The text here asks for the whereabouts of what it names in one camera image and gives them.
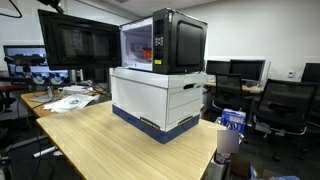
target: wooden table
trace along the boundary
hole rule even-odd
[[[112,102],[37,120],[85,179],[200,179],[217,148],[217,130],[199,124],[160,144],[112,113]]]
[[[50,110],[43,110],[43,103],[39,103],[39,102],[33,102],[30,101],[30,99],[35,98],[36,96],[42,96],[45,95],[45,92],[36,92],[36,93],[28,93],[28,94],[22,94],[21,95],[21,99],[27,104],[27,106],[29,108],[31,108],[33,110],[33,112],[38,116],[38,117],[46,117],[46,116],[50,116],[52,114],[56,114],[51,112]],[[55,94],[55,97],[57,97],[58,99],[63,98],[63,94]]]
[[[206,82],[204,83],[205,86],[209,87],[216,87],[216,83],[212,82]],[[259,87],[248,87],[248,86],[242,86],[243,91],[251,92],[251,93],[260,93],[262,92],[262,89]]]

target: black microwave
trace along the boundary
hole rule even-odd
[[[175,10],[121,26],[38,12],[50,69],[123,66],[159,74],[203,69],[207,23]]]

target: microwave control panel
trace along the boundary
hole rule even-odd
[[[164,44],[164,19],[155,21],[154,24],[154,64],[162,64]]]

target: office chair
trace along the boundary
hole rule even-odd
[[[310,135],[310,137],[307,138],[306,143],[301,149],[302,152],[298,156],[300,159],[304,159],[304,153],[308,152],[308,148],[320,142],[320,89],[319,88],[311,106],[306,135]]]
[[[9,108],[16,99],[10,97],[10,92],[17,90],[21,90],[21,88],[17,86],[0,86],[0,114],[12,112]]]
[[[254,122],[265,127],[265,137],[271,134],[269,142],[276,134],[303,135],[306,132],[317,88],[316,84],[268,79],[254,112]],[[280,161],[274,146],[273,150],[273,160]]]
[[[215,73],[215,76],[216,94],[212,102],[215,110],[219,113],[225,108],[241,110],[243,105],[241,75]]]

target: blue box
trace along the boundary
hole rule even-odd
[[[224,109],[222,111],[221,124],[226,126],[228,130],[238,130],[239,133],[243,134],[246,124],[246,113]]]

